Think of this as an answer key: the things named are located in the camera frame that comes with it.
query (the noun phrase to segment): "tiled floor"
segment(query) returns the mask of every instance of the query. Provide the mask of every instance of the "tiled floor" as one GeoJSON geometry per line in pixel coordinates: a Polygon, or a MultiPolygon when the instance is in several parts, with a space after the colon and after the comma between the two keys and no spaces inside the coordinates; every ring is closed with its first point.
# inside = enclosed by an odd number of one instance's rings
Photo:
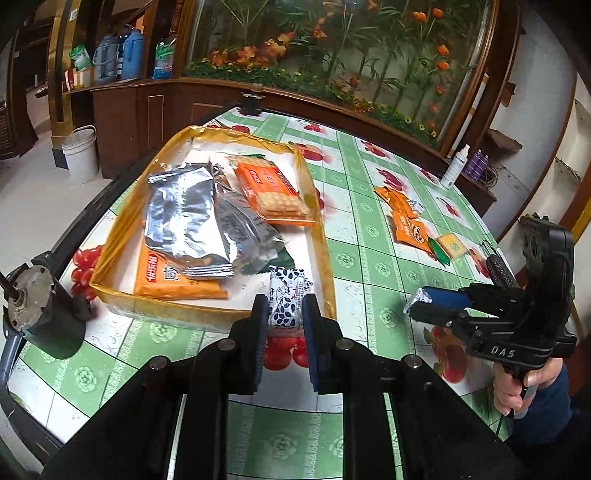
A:
{"type": "MultiPolygon", "coordinates": [[[[39,141],[21,158],[0,161],[0,271],[9,273],[31,257],[50,249],[80,211],[109,183],[98,178],[70,183],[67,170],[56,168],[47,122],[47,98],[28,95],[28,110],[39,141]]],[[[0,336],[0,349],[4,347],[0,336]]],[[[26,469],[41,464],[17,438],[0,410],[0,435],[26,469]]]]}

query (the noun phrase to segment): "plastic bucket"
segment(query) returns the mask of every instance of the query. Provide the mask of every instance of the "plastic bucket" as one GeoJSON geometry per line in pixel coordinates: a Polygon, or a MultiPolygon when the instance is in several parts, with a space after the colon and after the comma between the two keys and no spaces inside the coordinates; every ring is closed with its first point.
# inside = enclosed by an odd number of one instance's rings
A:
{"type": "Polygon", "coordinates": [[[86,183],[96,177],[96,128],[93,125],[76,128],[61,144],[74,183],[86,183]]]}

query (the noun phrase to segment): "table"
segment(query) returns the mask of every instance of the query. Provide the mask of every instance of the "table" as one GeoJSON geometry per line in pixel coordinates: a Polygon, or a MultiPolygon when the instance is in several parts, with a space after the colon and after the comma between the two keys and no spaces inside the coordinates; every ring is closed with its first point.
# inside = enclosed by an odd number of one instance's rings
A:
{"type": "MultiPolygon", "coordinates": [[[[323,211],[343,335],[377,355],[421,356],[496,430],[500,414],[492,405],[490,366],[465,355],[453,362],[438,358],[435,352],[446,333],[411,322],[402,313],[420,286],[456,289],[474,281],[491,283],[479,244],[488,240],[500,250],[460,192],[455,187],[442,189],[428,171],[391,152],[302,119],[270,112],[251,117],[231,109],[215,123],[301,148],[323,211]],[[393,241],[389,207],[373,193],[375,186],[383,185],[419,201],[429,234],[454,232],[470,249],[469,255],[445,267],[426,252],[393,241]]],[[[132,187],[110,206],[81,249],[105,242],[132,187]]],[[[61,278],[68,290],[73,269],[70,263],[61,278]]],[[[152,356],[176,361],[225,336],[119,316],[99,299],[93,305],[98,316],[88,323],[77,354],[60,361],[27,343],[8,383],[12,398],[61,442],[68,441],[152,356]]],[[[401,470],[394,419],[385,401],[401,470]]],[[[265,369],[255,395],[230,398],[229,478],[340,477],[342,408],[341,395],[313,392],[307,369],[293,362],[283,371],[265,369]]],[[[500,435],[504,439],[506,430],[500,435]]]]}

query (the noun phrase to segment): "spray bottle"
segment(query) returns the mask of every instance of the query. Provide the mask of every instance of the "spray bottle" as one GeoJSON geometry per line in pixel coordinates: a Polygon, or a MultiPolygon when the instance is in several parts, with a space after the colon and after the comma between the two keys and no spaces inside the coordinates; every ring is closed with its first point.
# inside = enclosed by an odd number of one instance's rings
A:
{"type": "Polygon", "coordinates": [[[464,165],[466,165],[468,161],[468,151],[470,150],[470,145],[465,145],[461,151],[456,152],[453,156],[452,162],[450,163],[445,175],[441,178],[441,186],[445,189],[451,188],[451,186],[455,183],[457,178],[462,173],[464,165]]]}

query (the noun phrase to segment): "orange snack bag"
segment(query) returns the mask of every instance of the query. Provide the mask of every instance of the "orange snack bag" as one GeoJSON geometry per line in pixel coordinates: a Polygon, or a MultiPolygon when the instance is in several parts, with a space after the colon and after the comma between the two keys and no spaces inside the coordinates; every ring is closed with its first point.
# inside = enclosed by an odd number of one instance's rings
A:
{"type": "Polygon", "coordinates": [[[406,195],[397,192],[390,187],[378,187],[375,189],[375,193],[385,201],[392,210],[398,210],[406,215],[408,218],[418,218],[419,216],[413,211],[406,195]]]}
{"type": "Polygon", "coordinates": [[[413,212],[406,196],[389,187],[379,187],[375,189],[375,193],[392,209],[396,240],[431,253],[425,226],[418,220],[418,215],[413,212]]]}
{"type": "Polygon", "coordinates": [[[404,242],[431,253],[431,247],[427,243],[428,234],[421,220],[408,218],[399,210],[392,210],[392,218],[396,226],[394,234],[398,242],[404,242]]]}
{"type": "Polygon", "coordinates": [[[234,172],[254,211],[268,223],[311,226],[310,208],[281,170],[259,157],[230,155],[234,172]]]}
{"type": "Polygon", "coordinates": [[[134,295],[162,300],[226,299],[217,280],[189,280],[152,252],[141,239],[134,295]]]}

